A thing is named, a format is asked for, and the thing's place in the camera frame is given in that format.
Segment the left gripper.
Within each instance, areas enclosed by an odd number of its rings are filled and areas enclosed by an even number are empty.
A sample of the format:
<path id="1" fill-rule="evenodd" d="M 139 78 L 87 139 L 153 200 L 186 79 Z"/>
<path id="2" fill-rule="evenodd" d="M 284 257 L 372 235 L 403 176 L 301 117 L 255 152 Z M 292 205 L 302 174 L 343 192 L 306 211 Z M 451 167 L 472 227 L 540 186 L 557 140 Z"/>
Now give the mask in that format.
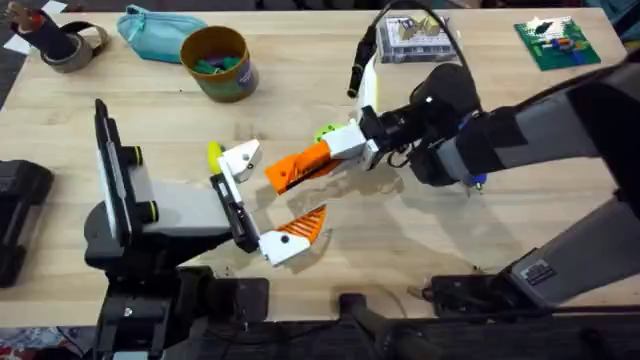
<path id="1" fill-rule="evenodd" d="M 260 236 L 239 190 L 262 159 L 257 139 L 217 156 L 208 187 L 153 180 L 138 147 L 109 145 L 96 157 L 104 199 L 85 221 L 85 261 L 103 271 L 168 271 L 228 241 L 279 266 L 308 250 L 325 222 L 322 204 Z"/>

